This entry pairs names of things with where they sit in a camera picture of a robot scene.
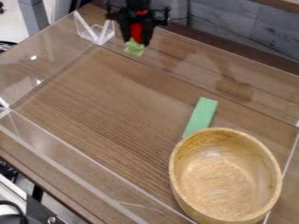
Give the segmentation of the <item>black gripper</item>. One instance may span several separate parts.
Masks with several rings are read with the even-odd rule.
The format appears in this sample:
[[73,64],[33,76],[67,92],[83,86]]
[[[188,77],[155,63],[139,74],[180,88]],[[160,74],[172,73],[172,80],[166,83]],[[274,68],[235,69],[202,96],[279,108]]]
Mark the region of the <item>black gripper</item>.
[[132,9],[121,6],[116,10],[107,9],[107,19],[119,22],[123,40],[125,42],[131,39],[131,24],[141,23],[141,44],[148,46],[154,36],[155,26],[168,25],[170,10],[168,7],[162,9]]

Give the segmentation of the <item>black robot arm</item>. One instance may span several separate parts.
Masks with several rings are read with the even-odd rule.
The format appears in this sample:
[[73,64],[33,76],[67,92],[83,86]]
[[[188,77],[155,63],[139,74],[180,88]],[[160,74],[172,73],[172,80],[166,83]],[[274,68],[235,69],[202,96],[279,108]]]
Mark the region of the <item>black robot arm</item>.
[[156,26],[167,26],[171,9],[155,7],[154,0],[105,1],[107,19],[119,24],[124,42],[133,40],[139,45],[148,46]]

